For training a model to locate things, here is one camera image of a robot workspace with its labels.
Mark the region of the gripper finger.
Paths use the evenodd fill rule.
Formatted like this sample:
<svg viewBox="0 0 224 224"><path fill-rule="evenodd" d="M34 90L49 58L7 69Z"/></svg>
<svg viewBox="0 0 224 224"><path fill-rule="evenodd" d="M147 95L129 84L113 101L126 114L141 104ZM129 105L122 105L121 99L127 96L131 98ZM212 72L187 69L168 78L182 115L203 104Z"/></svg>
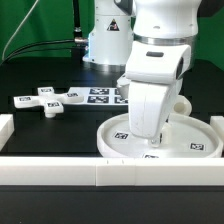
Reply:
<svg viewBox="0 0 224 224"><path fill-rule="evenodd" d="M158 148L160 145L160 140L159 139L152 139L150 141L150 146L153 148Z"/></svg>

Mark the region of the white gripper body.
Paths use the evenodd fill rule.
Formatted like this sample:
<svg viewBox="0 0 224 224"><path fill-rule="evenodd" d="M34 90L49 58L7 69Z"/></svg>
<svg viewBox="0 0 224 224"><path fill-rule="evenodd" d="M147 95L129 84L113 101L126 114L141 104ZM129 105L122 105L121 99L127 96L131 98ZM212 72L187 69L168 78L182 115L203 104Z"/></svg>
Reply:
<svg viewBox="0 0 224 224"><path fill-rule="evenodd" d="M130 131L156 139L168 118L191 62L191 47L134 42L117 88L128 100Z"/></svg>

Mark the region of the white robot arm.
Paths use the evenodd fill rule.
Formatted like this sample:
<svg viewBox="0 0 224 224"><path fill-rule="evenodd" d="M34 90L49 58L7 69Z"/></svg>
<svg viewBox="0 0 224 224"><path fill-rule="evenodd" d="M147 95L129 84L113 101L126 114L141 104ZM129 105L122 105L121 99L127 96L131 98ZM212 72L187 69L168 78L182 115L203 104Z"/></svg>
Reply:
<svg viewBox="0 0 224 224"><path fill-rule="evenodd" d="M133 135L160 144L160 134L192 67L202 0L94 0L86 66L119 71Z"/></svg>

